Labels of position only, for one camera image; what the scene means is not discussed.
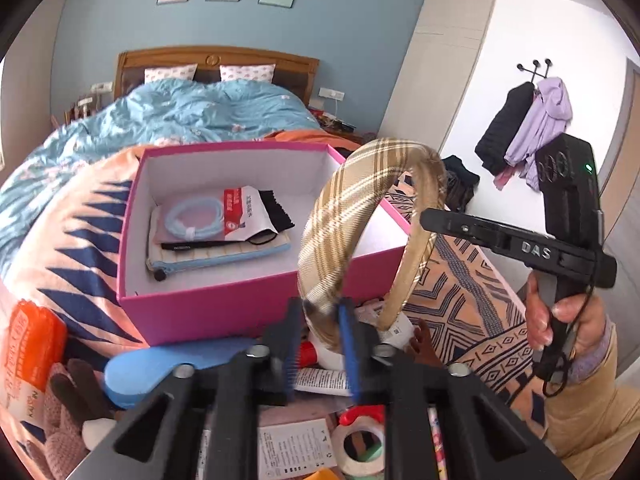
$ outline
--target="pillow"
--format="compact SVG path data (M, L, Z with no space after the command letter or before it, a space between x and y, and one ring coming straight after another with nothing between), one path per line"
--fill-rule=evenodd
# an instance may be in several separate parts
M253 81L266 81L273 79L275 63L272 65L220 65L220 81L234 81L236 79L251 79Z
M161 79L184 79L193 81L198 65L171 66L168 68L145 68L145 84Z

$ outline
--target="blue wall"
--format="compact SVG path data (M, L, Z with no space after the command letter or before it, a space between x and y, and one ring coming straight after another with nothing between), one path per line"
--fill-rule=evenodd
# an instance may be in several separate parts
M156 5L156 0L67 0L51 81L51 111L111 81L124 50L178 44L266 48L320 59L320 86L345 92L338 116L377 131L424 0L258 0ZM325 109L334 110L327 101Z

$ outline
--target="light blue cable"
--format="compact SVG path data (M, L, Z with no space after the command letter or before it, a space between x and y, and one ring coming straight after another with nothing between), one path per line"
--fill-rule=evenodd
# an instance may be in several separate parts
M210 206L216 215L214 221L207 226L195 228L187 227L178 220L178 216L188 209L196 206ZM193 242L213 239L217 234L220 234L224 230L224 221L225 207L222 200L214 197L199 196L182 200L169 209L167 214L164 216L164 227L179 240Z

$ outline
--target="tape roll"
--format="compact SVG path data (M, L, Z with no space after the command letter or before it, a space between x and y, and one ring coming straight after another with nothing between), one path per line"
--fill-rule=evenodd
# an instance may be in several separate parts
M354 460L344 450L344 441L356 431L370 431L382 444L383 450L380 456L371 462L358 462ZM350 426L338 426L331 434L331 444L334 448L335 461L338 463L340 471L345 475L354 478L363 476L373 476L381 473L385 468L385 428L382 424L370 416L359 416Z

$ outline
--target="hand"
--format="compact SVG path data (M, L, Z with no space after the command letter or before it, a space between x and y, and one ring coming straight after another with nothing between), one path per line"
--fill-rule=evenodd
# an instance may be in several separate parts
M563 323L571 323L580 312L586 298L585 294L577 294L558 301L553 307L554 317ZM538 295L538 280L535 273L527 280L527 340L534 350L542 350L551 344L553 332L549 326L550 313ZM595 348L604 336L606 315L602 300L592 296L577 323L575 340L576 357L584 355Z

